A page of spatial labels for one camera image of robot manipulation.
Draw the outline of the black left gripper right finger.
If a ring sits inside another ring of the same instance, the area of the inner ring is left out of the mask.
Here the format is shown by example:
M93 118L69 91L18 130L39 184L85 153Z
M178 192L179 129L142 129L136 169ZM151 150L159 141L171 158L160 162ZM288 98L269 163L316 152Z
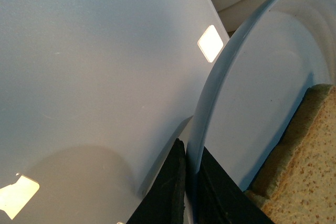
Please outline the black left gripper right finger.
M197 174L197 223L273 223L203 149Z

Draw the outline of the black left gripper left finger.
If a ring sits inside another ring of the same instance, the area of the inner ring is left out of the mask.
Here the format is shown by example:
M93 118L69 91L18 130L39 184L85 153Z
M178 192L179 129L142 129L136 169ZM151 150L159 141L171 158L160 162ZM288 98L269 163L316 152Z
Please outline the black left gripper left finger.
M127 223L183 223L185 179L184 143L176 139L151 189Z

